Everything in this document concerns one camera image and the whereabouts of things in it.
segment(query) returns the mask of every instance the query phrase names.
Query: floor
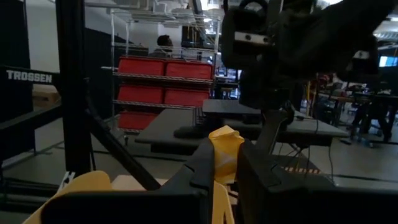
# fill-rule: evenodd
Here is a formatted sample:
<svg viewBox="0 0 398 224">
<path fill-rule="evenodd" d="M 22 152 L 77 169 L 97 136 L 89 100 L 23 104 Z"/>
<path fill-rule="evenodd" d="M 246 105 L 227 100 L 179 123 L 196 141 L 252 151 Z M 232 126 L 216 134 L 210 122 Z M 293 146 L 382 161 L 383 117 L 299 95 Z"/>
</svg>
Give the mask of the floor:
<svg viewBox="0 0 398 224">
<path fill-rule="evenodd" d="M 393 131 L 393 141 L 398 141 L 398 130 Z M 113 134 L 123 141 L 123 134 L 114 131 Z M 32 156 L 26 152 L 5 162 L 5 176 L 18 179 L 59 184 L 65 173 L 63 155 L 63 128 L 62 120 L 56 120 L 36 130 L 36 147 L 41 152 Z M 103 170 L 114 179 L 127 171 L 110 155 L 99 153 L 106 149 L 93 137 L 93 148 L 97 169 Z M 280 144 L 276 145 L 278 153 Z M 156 178 L 168 179 L 176 173 L 187 156 L 173 156 L 154 154 L 149 146 L 136 144 L 131 139 L 129 152 Z M 287 154 L 291 147 L 284 144 L 281 154 Z M 165 161 L 159 157 L 168 157 L 173 161 Z M 323 172 L 330 174 L 331 166 L 327 147 L 310 148 L 310 160 Z M 379 145 L 367 148 L 360 144 L 347 146 L 335 139 L 331 147 L 333 174 L 336 184 L 342 187 L 391 189 L 398 190 L 398 147 Z M 0 212 L 0 223 L 19 224 L 29 214 Z"/>
</svg>

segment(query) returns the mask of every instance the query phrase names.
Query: black table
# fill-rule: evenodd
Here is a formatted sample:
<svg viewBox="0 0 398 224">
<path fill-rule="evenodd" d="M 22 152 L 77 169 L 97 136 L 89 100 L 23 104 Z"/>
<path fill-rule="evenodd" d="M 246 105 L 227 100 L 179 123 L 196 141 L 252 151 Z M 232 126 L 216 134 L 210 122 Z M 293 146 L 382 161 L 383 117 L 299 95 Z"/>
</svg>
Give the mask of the black table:
<svg viewBox="0 0 398 224">
<path fill-rule="evenodd" d="M 174 137 L 174 131 L 182 126 L 192 125 L 192 110 L 166 109 L 136 138 L 136 142 L 152 145 L 153 152 L 191 155 L 202 139 L 179 139 Z M 242 121 L 225 119 L 224 124 L 240 132 L 241 136 L 256 140 L 261 132 L 260 124 L 243 124 Z M 305 143 L 317 146 L 330 146 L 333 138 L 346 138 L 348 134 L 329 124 L 314 119 L 295 120 L 280 134 L 278 142 Z"/>
</svg>

